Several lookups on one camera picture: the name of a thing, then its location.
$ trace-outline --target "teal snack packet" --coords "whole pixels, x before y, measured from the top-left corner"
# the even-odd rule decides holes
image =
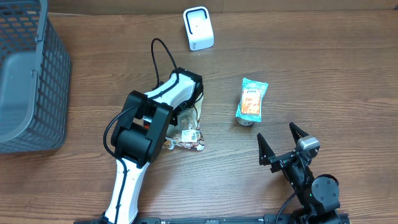
[[[242,97],[235,117],[246,121],[261,122],[262,99],[267,89],[268,83],[243,78]]]

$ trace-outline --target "barcode label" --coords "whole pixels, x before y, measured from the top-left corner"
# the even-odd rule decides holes
[[[181,141],[183,142],[197,142],[197,131],[196,130],[183,130],[181,132]]]

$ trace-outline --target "wooden table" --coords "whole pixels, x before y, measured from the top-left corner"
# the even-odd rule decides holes
[[[52,17],[73,59],[68,136],[53,152],[0,156],[0,223],[98,218],[115,160],[102,134],[132,90],[155,85],[150,42],[203,75],[203,152],[164,150],[144,179],[139,210],[161,218],[276,213],[292,193],[258,164],[256,134],[276,154],[294,147],[289,122],[321,141],[314,175],[340,181],[352,223],[398,222],[398,13],[212,14],[215,45],[191,52],[182,15]],[[172,69],[160,44],[161,80]],[[242,78],[269,83],[262,123],[237,124]],[[298,208],[295,199],[285,212]]]

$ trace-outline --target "blue plastic basket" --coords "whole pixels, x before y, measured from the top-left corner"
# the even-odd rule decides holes
[[[46,0],[0,2],[0,153],[61,147],[72,64]]]

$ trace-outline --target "basket handle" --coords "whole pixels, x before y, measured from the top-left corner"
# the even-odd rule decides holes
[[[49,4],[47,0],[40,0],[40,18],[35,38],[36,43],[39,43],[44,39],[45,24],[47,22],[48,12],[49,12]]]

